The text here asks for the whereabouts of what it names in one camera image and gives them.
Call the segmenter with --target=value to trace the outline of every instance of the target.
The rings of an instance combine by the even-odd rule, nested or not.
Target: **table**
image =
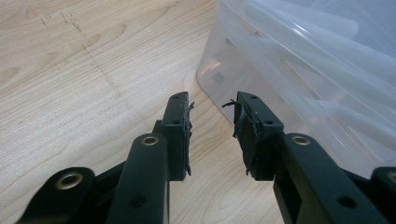
[[[167,99],[188,91],[192,176],[171,184],[171,223],[281,223],[272,183],[245,175],[233,125],[195,70],[213,0],[0,3],[0,222],[71,166],[126,159]]]

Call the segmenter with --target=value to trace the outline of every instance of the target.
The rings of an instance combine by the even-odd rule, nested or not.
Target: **plastic container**
[[[219,0],[198,80],[219,107],[258,95],[286,133],[369,177],[396,166],[395,11],[392,0]]]

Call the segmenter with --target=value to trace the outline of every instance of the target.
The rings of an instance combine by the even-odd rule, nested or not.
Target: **wooden table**
[[[233,125],[195,69],[215,1],[0,3],[0,222],[70,166],[101,174],[188,91],[192,176],[171,184],[171,223],[279,223],[272,183],[245,175]]]

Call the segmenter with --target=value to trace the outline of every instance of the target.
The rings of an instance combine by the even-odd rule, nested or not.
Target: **storage bin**
[[[221,105],[258,95],[344,169],[396,165],[396,1],[219,0],[197,78]]]

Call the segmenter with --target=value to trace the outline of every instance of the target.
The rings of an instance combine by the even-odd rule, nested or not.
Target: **transparent plastic box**
[[[369,177],[396,166],[396,1],[219,0],[197,77],[221,105],[258,95],[285,132]]]

